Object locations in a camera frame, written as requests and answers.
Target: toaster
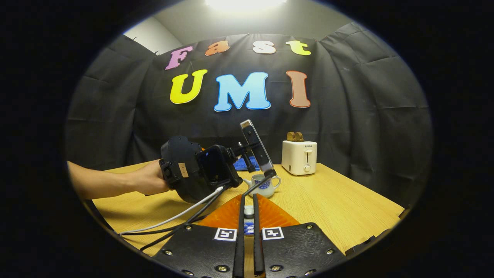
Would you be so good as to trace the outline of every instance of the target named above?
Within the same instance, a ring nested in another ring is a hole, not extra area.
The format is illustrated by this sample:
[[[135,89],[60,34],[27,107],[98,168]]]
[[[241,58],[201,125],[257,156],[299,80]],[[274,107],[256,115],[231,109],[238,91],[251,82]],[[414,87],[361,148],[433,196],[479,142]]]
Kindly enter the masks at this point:
[[[316,171],[317,143],[283,141],[281,165],[293,175],[308,175]]]

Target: table surface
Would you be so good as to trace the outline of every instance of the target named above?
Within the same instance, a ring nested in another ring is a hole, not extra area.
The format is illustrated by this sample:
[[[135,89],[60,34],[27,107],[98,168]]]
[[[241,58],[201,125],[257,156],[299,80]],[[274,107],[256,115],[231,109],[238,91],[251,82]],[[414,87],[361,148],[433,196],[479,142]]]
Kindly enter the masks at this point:
[[[114,173],[131,172],[143,167],[148,162],[108,170]],[[386,229],[392,228],[400,219],[403,208],[391,200],[375,193],[363,185],[341,175],[340,173],[318,163],[314,174],[294,176],[281,165],[275,170],[282,178],[282,184],[276,189],[270,200],[280,206],[301,224],[316,223],[328,238],[343,253],[349,248],[362,243],[369,237],[378,236]],[[249,179],[254,174],[239,171],[239,176]],[[210,213],[231,198],[247,190],[242,183],[238,188],[225,191],[207,210]],[[101,215],[116,232],[136,230],[160,223],[175,216],[191,206],[175,191],[144,196],[138,192],[117,197],[93,200]],[[246,205],[252,205],[252,198],[246,197]],[[154,230],[175,226],[186,221],[195,210]],[[130,244],[140,248],[163,234],[123,236]],[[150,256],[156,254],[166,241],[146,249]],[[252,272],[252,237],[246,237],[246,277],[253,277]]]

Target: black fabric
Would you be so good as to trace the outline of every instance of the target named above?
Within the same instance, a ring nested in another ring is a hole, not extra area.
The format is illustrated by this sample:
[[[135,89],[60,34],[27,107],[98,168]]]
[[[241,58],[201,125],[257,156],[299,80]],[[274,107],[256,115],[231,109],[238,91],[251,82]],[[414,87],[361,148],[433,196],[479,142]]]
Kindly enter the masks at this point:
[[[230,49],[205,56],[207,47],[221,40]],[[253,52],[252,43],[258,40],[273,42],[276,53]],[[285,44],[293,40],[307,44],[311,55],[293,53]],[[159,158],[161,145],[175,135],[203,147],[235,146],[243,141],[239,123],[251,119],[273,163],[281,162],[286,133],[300,131],[306,140],[318,142],[318,162],[402,206],[415,198],[429,168],[429,110],[411,70],[375,35],[351,23],[320,42],[250,34],[192,46],[180,66],[167,71],[171,51],[154,57],[124,37],[108,48],[131,59],[104,50],[74,95],[67,124],[69,159],[100,170],[149,161]],[[117,57],[120,63],[114,62]],[[188,103],[172,103],[171,80],[188,74],[182,90],[187,93],[191,74],[200,69],[208,72],[199,95]],[[288,70],[308,76],[309,108],[290,105]],[[213,110],[216,77],[232,74],[243,84],[256,71],[268,73],[269,109],[249,110],[247,98],[240,109]]]

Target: handle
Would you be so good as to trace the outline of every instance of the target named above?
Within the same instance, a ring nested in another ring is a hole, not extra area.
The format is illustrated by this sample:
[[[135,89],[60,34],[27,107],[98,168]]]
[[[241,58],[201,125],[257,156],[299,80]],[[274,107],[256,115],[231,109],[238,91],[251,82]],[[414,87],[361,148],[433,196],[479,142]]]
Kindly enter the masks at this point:
[[[273,188],[277,189],[281,185],[281,178],[280,177],[273,177],[271,179],[271,182],[273,182],[274,179],[278,179],[278,184],[276,186],[273,185]]]

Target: letter m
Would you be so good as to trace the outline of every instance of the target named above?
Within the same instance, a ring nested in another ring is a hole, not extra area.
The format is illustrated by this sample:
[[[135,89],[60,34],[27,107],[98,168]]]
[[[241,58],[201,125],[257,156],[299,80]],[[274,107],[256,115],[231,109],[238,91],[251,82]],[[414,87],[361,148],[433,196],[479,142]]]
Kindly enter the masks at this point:
[[[228,96],[237,109],[244,104],[247,95],[249,101],[246,104],[248,109],[268,109],[271,103],[266,98],[265,80],[268,74],[265,72],[253,72],[249,74],[243,85],[231,75],[221,75],[216,78],[219,83],[218,104],[214,106],[217,112],[228,111],[232,105],[228,103]]]

